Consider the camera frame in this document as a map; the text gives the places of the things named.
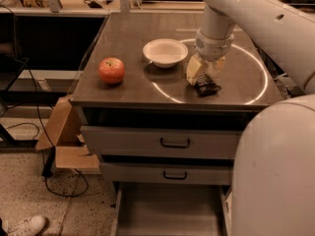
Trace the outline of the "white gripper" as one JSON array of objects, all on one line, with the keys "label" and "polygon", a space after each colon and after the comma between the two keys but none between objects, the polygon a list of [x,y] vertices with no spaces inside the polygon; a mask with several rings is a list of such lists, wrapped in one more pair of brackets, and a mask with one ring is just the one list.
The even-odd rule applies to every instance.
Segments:
[{"label": "white gripper", "polygon": [[186,69],[186,80],[193,87],[201,73],[206,70],[211,78],[215,78],[223,69],[225,58],[223,57],[229,50],[234,40],[232,33],[224,39],[214,39],[205,36],[200,29],[197,30],[194,47],[198,54],[194,54],[189,59]]}]

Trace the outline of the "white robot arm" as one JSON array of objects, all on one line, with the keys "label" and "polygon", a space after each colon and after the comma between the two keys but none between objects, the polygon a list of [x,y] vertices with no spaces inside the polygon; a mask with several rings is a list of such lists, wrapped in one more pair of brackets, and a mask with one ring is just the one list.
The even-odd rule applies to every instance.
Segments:
[{"label": "white robot arm", "polygon": [[231,236],[315,236],[315,20],[278,0],[203,0],[196,51],[228,50],[240,26],[303,94],[261,111],[234,159]]}]

